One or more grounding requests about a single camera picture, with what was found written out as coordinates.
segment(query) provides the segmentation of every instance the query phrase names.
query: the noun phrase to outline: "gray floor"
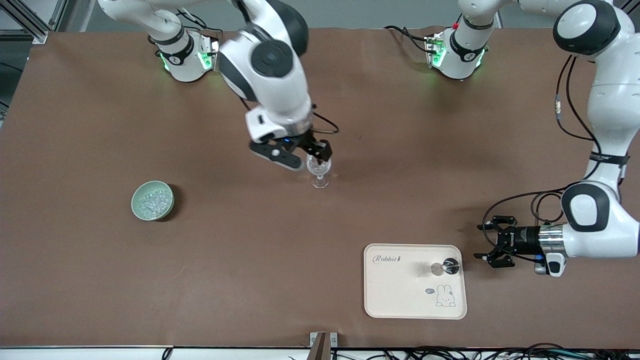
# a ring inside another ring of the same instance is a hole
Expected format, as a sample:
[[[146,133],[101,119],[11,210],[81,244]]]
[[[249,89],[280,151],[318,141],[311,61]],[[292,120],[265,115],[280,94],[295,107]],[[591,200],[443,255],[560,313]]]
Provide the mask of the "gray floor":
[[[312,28],[382,28],[386,25],[425,28],[431,25],[450,26],[460,14],[455,0],[285,0],[295,7]],[[615,0],[618,6],[624,0]],[[213,28],[236,30],[243,26],[239,11],[226,1],[211,1],[190,6],[188,10],[203,18]],[[140,28],[116,22],[107,17],[95,0],[77,0],[69,9],[67,31],[140,31]],[[505,28],[550,28],[554,19],[523,12],[517,3],[500,11]],[[640,24],[640,10],[632,16]],[[30,42],[2,41],[0,61],[23,68]],[[0,101],[10,104],[20,73],[0,65]]]

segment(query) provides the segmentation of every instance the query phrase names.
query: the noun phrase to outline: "brown table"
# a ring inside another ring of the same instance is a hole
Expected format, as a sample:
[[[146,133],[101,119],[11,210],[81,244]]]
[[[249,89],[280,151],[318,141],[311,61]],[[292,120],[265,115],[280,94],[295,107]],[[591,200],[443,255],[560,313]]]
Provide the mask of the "brown table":
[[[221,77],[172,80],[144,33],[34,46],[0,131],[0,344],[298,345],[337,331],[350,347],[640,347],[637,259],[571,259],[553,279],[472,257],[489,250],[475,229],[489,205],[584,173],[590,144],[554,120],[566,55],[550,30],[496,31],[464,82],[388,31],[311,39],[310,93],[342,129],[325,190],[252,155]],[[583,114],[593,67],[581,61],[572,81]],[[568,110],[564,121],[579,131]],[[622,190],[639,216],[637,144],[630,153]],[[151,179],[178,193],[169,221],[131,213]],[[497,213],[531,225],[528,205]],[[370,243],[459,247],[467,316],[368,317]]]

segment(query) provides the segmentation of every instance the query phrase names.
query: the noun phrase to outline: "white tray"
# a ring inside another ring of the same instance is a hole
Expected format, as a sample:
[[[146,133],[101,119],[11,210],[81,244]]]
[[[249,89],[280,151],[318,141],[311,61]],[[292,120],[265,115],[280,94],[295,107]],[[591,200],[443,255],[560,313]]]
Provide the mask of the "white tray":
[[[439,271],[447,258],[460,264],[457,274]],[[374,318],[462,319],[467,294],[460,250],[453,245],[367,246],[364,308]]]

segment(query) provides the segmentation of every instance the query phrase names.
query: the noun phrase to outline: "small glass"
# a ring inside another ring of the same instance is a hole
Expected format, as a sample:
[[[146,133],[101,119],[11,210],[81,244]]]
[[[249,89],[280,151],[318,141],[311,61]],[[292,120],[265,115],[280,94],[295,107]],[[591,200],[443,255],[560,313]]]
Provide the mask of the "small glass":
[[[323,189],[329,185],[331,181],[331,159],[318,163],[318,159],[311,155],[307,155],[307,169],[311,173],[311,184],[314,188]]]

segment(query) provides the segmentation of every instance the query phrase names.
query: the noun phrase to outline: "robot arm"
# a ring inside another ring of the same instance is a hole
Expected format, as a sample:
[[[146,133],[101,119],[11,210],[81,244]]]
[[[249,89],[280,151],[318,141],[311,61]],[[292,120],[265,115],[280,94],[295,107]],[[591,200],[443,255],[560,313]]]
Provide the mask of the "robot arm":
[[[245,115],[250,149],[295,171],[304,169],[292,153],[297,147],[328,161],[329,143],[313,137],[314,114],[299,58],[307,50],[307,23],[278,0],[242,0],[236,6],[249,21],[220,48],[220,73],[238,96],[259,103]]]
[[[427,39],[430,67],[453,79],[465,79],[480,66],[486,43],[495,29],[493,18],[504,5],[518,1],[528,12],[558,16],[578,0],[458,0],[462,20],[457,28]]]
[[[185,30],[180,19],[164,9],[181,8],[204,1],[206,0],[98,0],[98,3],[102,11],[113,20],[144,28],[158,46],[165,69],[176,80],[191,82],[213,68],[218,41]]]
[[[559,277],[566,258],[638,253],[640,224],[622,207],[618,180],[640,129],[640,36],[622,10],[609,2],[582,0],[556,20],[554,39],[561,49],[596,63],[588,117],[597,143],[586,176],[562,195],[567,224],[515,227],[513,217],[494,217],[479,228],[498,230],[498,244],[476,257],[499,268],[513,266],[509,255],[535,255],[536,273]]]

